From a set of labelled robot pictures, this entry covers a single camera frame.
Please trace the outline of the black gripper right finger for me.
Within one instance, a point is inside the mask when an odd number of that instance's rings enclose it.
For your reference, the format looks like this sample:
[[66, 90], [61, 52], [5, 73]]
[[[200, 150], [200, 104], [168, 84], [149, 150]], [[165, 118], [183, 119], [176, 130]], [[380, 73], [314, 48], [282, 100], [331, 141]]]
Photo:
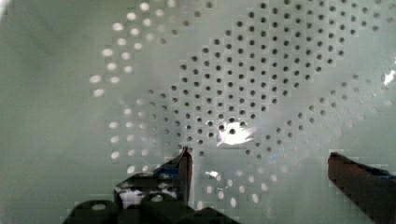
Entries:
[[395, 175], [332, 152], [328, 178], [375, 224], [395, 224]]

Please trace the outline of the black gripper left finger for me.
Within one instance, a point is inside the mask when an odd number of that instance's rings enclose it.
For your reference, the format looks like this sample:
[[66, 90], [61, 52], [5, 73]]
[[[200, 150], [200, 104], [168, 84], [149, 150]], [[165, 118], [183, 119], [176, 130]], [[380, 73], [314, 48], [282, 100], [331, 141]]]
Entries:
[[240, 224], [211, 207], [189, 207], [191, 178], [192, 156], [183, 147], [153, 171], [121, 181], [111, 201], [76, 205], [63, 224]]

